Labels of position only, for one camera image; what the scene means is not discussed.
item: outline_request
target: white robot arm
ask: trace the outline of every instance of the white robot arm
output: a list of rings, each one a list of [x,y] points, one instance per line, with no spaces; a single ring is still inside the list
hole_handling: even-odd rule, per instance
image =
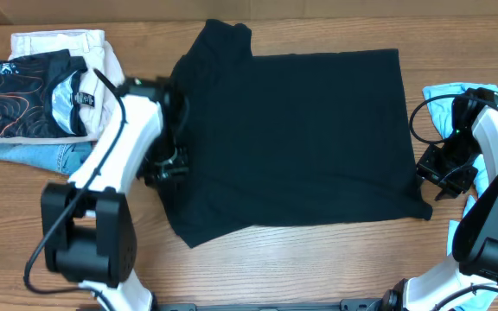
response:
[[[498,111],[486,105],[481,109],[476,119],[470,121],[473,122],[471,134],[479,143],[486,162],[489,183],[492,183],[495,177],[498,176]],[[443,299],[459,290],[468,288],[470,284],[497,285],[496,277],[485,278],[478,275],[464,275],[461,270],[461,264],[451,253],[442,263],[422,276],[408,280],[403,290],[403,308],[408,311],[433,310]],[[441,310],[450,310],[474,295],[472,292],[462,295],[447,303]]]
[[[116,142],[115,137],[124,121],[124,113],[121,110],[114,112],[95,150],[80,170],[70,177],[69,183],[49,184],[41,197],[43,228],[44,234],[47,234],[49,227],[65,209],[70,197],[87,185],[85,202],[79,203],[74,208],[74,215],[69,215],[68,225],[63,223],[56,230],[61,231],[61,234],[55,234],[45,244],[46,264],[49,270],[59,272],[68,281],[79,283],[80,288],[94,292],[105,310],[150,311],[156,309],[156,299],[139,282],[133,271],[137,247],[125,195],[130,190],[138,168],[143,162],[147,162],[148,154],[152,151],[156,150],[156,155],[149,156],[148,165],[158,171],[156,174],[158,181],[169,178],[167,166],[187,166],[187,160],[182,158],[182,152],[176,147],[173,130],[168,124],[172,119],[170,115],[177,114],[177,110],[171,104],[172,92],[167,92],[165,86],[138,79],[129,79],[125,86],[121,87],[122,91],[117,92],[124,102],[126,124]],[[484,154],[489,180],[498,185],[498,112],[488,106],[475,106],[475,109],[476,113],[472,117],[467,115],[466,119],[467,126],[470,125],[468,127],[470,136],[473,135]],[[112,148],[112,152],[107,155],[109,148]],[[99,169],[99,174],[93,178],[93,171],[96,168]],[[443,179],[439,178],[440,175],[435,176],[436,168],[427,168],[425,171],[429,180],[449,187],[449,192],[454,194],[460,189],[450,186],[454,186],[457,181],[460,182],[462,176],[454,174],[450,179],[446,178],[455,170],[445,174]],[[492,206],[498,206],[497,189],[490,191],[495,194],[486,192],[482,196],[486,199],[481,199],[477,203],[487,207],[487,214]],[[96,217],[96,230],[87,232],[85,229],[73,226],[72,217],[84,215]],[[485,227],[492,226],[495,221],[490,216],[479,221],[472,220]],[[460,236],[468,233],[462,230]],[[491,237],[492,235],[481,231],[469,240],[475,242],[481,238]],[[469,252],[462,252],[464,255],[460,254],[460,257],[467,257],[472,253],[476,254],[470,249]],[[381,304],[375,304],[380,301],[374,301],[374,307],[368,306],[371,308],[367,307],[367,310],[437,310],[440,301],[469,287],[470,284],[498,283],[498,276],[491,277],[489,273],[493,270],[484,269],[483,262],[478,267],[468,261],[463,267],[465,260],[459,259],[461,260],[456,260],[452,254],[449,255],[424,275],[402,282],[398,292],[388,292]],[[457,297],[440,310],[449,310],[471,296],[473,294],[469,293]]]

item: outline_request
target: clothing tag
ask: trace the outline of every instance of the clothing tag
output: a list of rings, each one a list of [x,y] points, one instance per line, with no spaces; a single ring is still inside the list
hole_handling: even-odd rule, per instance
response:
[[[84,92],[77,92],[76,95],[74,95],[74,102],[76,104],[83,104],[95,107],[95,99],[93,98],[93,95]]]
[[[16,65],[10,62],[0,63],[0,75],[18,73]]]

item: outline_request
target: folded clothing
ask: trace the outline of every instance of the folded clothing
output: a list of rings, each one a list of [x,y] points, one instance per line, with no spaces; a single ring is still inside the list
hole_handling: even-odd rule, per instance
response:
[[[27,145],[0,143],[0,161],[9,161],[71,175],[92,152],[92,144]]]
[[[160,194],[189,246],[248,225],[431,217],[397,50],[252,57],[250,29],[208,21],[172,80],[190,173]]]
[[[80,117],[86,126],[86,140],[97,140],[111,117],[116,106],[116,99],[105,93],[106,87],[99,81],[93,69],[100,70],[115,85],[124,81],[124,74],[117,57],[111,45],[105,41],[105,31],[74,29],[13,34],[11,35],[12,53],[9,59],[53,52],[63,48],[68,49],[72,56],[82,56],[86,61],[88,71],[82,74],[80,80],[79,101],[93,103],[93,105],[82,105]]]
[[[98,42],[103,40],[102,35],[102,30],[64,30],[14,34],[11,36],[11,45],[13,46],[13,50],[16,51],[16,54],[12,54],[10,59],[16,58],[19,54],[31,54],[33,50],[37,52],[69,48],[69,51],[72,50],[75,51],[74,53],[80,54],[79,47],[84,47],[85,45],[87,45],[90,50],[97,50],[99,46]],[[38,40],[35,40],[35,45],[32,46],[32,41],[29,42],[28,39],[31,37],[43,37],[46,44],[42,46],[39,44],[40,42]],[[109,42],[103,42],[103,49],[105,54],[103,66],[105,75],[115,86],[118,86],[122,84],[125,79],[122,68],[118,63],[117,56],[114,54]],[[116,99],[114,95],[110,90],[105,88],[99,133],[102,133],[103,129],[108,124],[115,106]],[[92,145],[90,143],[55,145],[0,143],[0,160],[18,162],[70,175],[80,168],[91,151]]]
[[[71,57],[67,50],[0,60],[0,138],[85,136],[70,102],[85,71],[84,59]],[[60,89],[63,82],[67,87]]]

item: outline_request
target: clothing label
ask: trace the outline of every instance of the clothing label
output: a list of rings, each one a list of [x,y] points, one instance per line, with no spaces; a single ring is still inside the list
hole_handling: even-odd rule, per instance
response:
[[[74,102],[76,102],[76,104],[95,107],[95,99],[93,95],[84,92],[77,92],[76,95],[74,95]]]
[[[0,75],[18,73],[16,65],[13,63],[5,62],[0,63]]]
[[[79,77],[80,73],[76,72],[71,74],[68,78],[62,81],[53,90],[53,96],[51,97],[51,114],[55,119],[55,122],[64,130],[66,133],[74,135],[73,124],[74,120],[78,116],[78,112],[73,114],[74,102],[72,100],[73,90],[73,78]]]

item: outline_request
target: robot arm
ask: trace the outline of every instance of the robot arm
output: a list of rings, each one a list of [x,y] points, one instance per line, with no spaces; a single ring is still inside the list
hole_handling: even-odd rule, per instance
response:
[[[498,104],[497,92],[479,89],[468,90],[466,94]],[[469,133],[479,144],[486,162],[490,185],[458,226],[452,254],[422,276],[412,278],[405,283],[402,291],[402,308],[409,311],[432,310],[443,299],[468,288],[470,284],[498,284],[498,112],[488,106],[477,106],[477,103],[466,103],[458,99],[455,100],[453,109],[455,129],[470,130]],[[458,143],[461,146],[463,143],[473,146],[476,142]],[[452,152],[450,155],[445,154],[445,159],[453,156],[455,149],[440,149],[439,154],[447,153],[448,150]],[[468,150],[469,154],[458,155],[461,159],[472,156],[474,152],[470,151],[474,150],[473,148],[465,150]],[[441,162],[440,158],[441,156],[433,160]],[[474,295],[473,293],[462,295],[447,303],[441,310],[450,310]]]
[[[46,265],[69,282],[100,292],[105,299],[98,300],[106,310],[150,311],[156,309],[156,299],[133,271],[137,241],[125,196],[140,166],[146,185],[156,187],[178,182],[177,174],[187,171],[185,150],[176,146],[174,138],[178,127],[173,126],[182,110],[182,101],[166,84],[138,79],[128,79],[118,93],[124,102],[127,122],[122,135],[73,215],[45,245]],[[488,100],[498,101],[498,93],[469,95],[494,96]],[[454,104],[463,105],[457,100]],[[454,110],[458,113],[453,117],[454,128],[462,130],[463,135],[453,137],[442,149],[430,146],[431,153],[426,151],[420,159],[417,172],[442,187],[445,194],[455,196],[471,184],[470,175],[455,168],[460,169],[481,151],[491,185],[461,222],[453,254],[424,275],[400,282],[396,290],[386,293],[381,308],[370,310],[433,310],[440,301],[471,283],[498,283],[498,113],[474,102],[468,102],[466,107],[464,111]],[[41,197],[44,235],[104,161],[122,117],[121,111],[116,110],[95,150],[67,185],[47,185]],[[96,217],[95,229],[74,225],[74,217],[85,215]],[[472,296],[462,295],[441,310],[449,310]]]
[[[156,300],[133,270],[137,240],[126,195],[140,166],[160,183],[174,183],[185,174],[186,155],[174,138],[183,101],[168,81],[127,79],[114,92],[124,109],[113,112],[94,151],[68,184],[49,183],[41,196],[44,235],[71,198],[80,196],[45,244],[46,265],[80,288],[97,292],[106,310],[149,311]],[[93,177],[96,168],[99,174]],[[84,216],[96,218],[95,229],[74,224],[74,218]]]

